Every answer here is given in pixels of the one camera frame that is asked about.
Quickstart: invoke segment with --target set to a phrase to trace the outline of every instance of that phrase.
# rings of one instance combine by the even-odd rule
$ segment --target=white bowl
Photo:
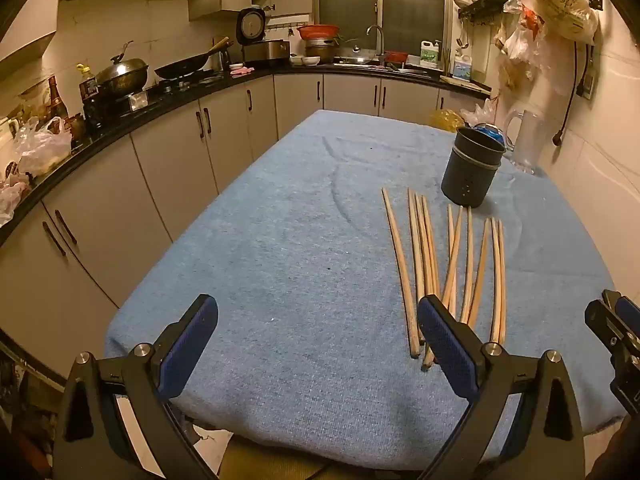
[[[304,63],[305,66],[316,66],[318,63],[320,63],[320,56],[303,57],[302,63]]]

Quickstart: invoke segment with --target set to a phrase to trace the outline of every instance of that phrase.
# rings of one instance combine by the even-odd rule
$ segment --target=wall shelf
[[[496,12],[501,12],[507,0],[478,0],[471,5],[458,9],[460,20],[466,19],[475,22],[479,18],[485,18]]]

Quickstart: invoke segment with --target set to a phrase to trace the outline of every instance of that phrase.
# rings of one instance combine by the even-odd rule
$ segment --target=faucet
[[[385,55],[385,33],[382,32],[382,27],[380,27],[379,25],[371,25],[367,29],[367,36],[371,32],[372,28],[376,28],[377,30],[380,31],[380,52],[376,52],[376,56],[384,56]]]

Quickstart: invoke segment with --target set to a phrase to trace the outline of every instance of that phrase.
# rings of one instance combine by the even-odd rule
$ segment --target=table
[[[425,468],[466,401],[437,366],[422,372],[409,358],[380,188],[388,189],[409,260],[406,187],[428,196],[444,276],[448,200],[440,180],[452,141],[417,124],[316,112],[172,245],[117,313],[106,354],[154,341],[197,295],[210,294],[220,322],[178,407],[262,444],[370,468]],[[507,161],[474,210],[476,258],[491,215],[504,222],[506,349],[560,351],[586,432],[623,415],[609,391],[608,352],[584,324],[586,305],[612,282],[581,222],[546,176]],[[492,317],[491,253],[486,264],[476,325],[483,340]],[[486,457],[498,455],[516,405],[513,397]]]

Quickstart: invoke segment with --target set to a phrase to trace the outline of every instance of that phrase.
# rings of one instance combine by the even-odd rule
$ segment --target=frying pan
[[[217,42],[208,52],[204,54],[198,54],[197,56],[188,57],[187,59],[176,61],[165,66],[161,66],[160,68],[156,68],[155,72],[162,79],[176,79],[177,77],[182,77],[183,75],[187,75],[191,72],[195,72],[196,70],[200,70],[207,62],[207,59],[209,59],[209,56],[212,56],[217,51],[225,48],[228,41],[229,38],[224,37],[222,40]]]

